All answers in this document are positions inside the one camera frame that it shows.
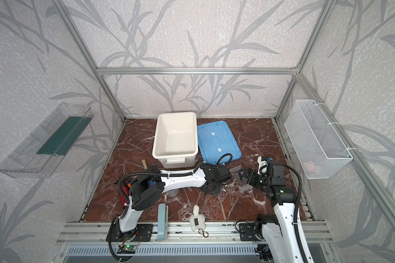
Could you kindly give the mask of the clear test tube rack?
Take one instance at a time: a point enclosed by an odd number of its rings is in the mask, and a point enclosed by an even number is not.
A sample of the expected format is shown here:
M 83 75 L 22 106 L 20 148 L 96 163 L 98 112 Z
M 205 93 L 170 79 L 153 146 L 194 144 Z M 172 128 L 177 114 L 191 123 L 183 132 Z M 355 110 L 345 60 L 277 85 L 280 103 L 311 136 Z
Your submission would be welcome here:
M 230 180 L 229 185 L 238 187 L 238 191 L 240 193 L 244 193 L 246 191 L 250 191 L 253 189 L 252 186 L 250 186 L 248 183 L 241 180 L 239 172 L 241 172 L 242 170 L 243 170 L 243 167 L 241 165 L 238 165 L 238 166 L 230 169 L 231 180 Z

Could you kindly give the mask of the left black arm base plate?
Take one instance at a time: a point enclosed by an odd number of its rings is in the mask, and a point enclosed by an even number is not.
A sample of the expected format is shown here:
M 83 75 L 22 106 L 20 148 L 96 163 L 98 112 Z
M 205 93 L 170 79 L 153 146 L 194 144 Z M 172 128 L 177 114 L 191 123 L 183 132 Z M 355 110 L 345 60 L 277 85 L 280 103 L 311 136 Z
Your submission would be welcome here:
M 153 224 L 138 224 L 134 230 L 121 232 L 119 223 L 114 223 L 107 234 L 107 242 L 149 242 Z

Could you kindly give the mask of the white plastic storage bin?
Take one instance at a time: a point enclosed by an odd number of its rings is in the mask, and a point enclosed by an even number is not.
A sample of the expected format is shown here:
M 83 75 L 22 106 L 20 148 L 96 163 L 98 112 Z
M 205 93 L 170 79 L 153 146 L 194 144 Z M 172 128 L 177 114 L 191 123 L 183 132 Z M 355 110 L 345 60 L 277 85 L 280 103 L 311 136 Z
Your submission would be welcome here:
M 166 169 L 195 166 L 198 154 L 197 119 L 194 112 L 158 116 L 153 157 Z

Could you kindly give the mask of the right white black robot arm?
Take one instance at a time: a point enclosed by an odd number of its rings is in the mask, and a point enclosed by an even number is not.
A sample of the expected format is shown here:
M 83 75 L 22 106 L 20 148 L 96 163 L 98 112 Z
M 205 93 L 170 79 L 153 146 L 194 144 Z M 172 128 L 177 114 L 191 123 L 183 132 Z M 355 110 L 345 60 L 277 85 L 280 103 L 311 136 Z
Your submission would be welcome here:
M 314 262 L 301 224 L 301 176 L 293 167 L 267 156 L 260 156 L 257 163 L 258 170 L 245 168 L 240 179 L 271 201 L 274 214 L 257 216 L 255 236 L 267 243 L 275 263 Z

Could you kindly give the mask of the clear plastic measuring beaker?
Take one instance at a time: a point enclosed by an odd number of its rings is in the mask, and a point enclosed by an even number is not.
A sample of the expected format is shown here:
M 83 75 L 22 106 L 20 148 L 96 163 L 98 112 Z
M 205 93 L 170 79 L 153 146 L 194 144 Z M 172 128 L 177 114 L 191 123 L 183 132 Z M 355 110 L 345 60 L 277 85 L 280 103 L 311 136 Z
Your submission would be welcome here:
M 170 190 L 167 192 L 167 195 L 171 198 L 178 196 L 179 189 Z

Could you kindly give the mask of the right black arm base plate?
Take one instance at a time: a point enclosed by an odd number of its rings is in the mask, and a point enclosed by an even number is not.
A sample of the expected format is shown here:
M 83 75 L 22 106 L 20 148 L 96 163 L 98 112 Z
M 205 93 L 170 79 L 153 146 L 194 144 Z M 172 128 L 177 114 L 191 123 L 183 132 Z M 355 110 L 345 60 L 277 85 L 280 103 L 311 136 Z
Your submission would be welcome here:
M 254 223 L 241 222 L 238 224 L 238 232 L 241 241 L 259 242 L 265 241 L 261 233 L 256 232 Z

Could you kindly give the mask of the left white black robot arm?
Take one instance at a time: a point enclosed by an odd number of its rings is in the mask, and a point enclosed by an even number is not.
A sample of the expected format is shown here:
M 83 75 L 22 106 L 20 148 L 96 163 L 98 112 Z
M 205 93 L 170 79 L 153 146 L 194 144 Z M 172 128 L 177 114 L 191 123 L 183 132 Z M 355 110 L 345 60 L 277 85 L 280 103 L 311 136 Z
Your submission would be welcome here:
M 117 181 L 124 201 L 124 211 L 118 217 L 118 230 L 120 233 L 133 231 L 142 212 L 166 192 L 197 187 L 206 194 L 217 196 L 230 179 L 226 165 L 205 162 L 191 170 L 166 171 L 154 165 L 143 172 L 127 174 Z

